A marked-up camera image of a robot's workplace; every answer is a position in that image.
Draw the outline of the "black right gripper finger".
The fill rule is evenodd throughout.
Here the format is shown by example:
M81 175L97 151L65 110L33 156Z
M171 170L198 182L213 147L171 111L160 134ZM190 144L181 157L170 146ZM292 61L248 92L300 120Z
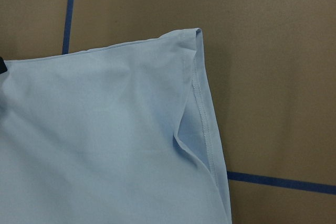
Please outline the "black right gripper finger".
M7 66L2 57L0 57L0 74L6 73L7 72Z

